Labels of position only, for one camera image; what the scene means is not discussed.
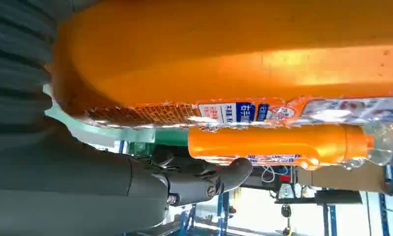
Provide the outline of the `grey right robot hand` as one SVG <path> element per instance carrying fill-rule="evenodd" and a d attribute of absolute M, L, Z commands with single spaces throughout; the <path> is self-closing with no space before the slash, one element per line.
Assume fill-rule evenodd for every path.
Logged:
<path fill-rule="evenodd" d="M 0 124 L 0 236 L 117 236 L 160 225 L 170 205 L 241 185 L 244 158 L 206 174 L 147 166 L 78 141 L 60 122 Z"/>

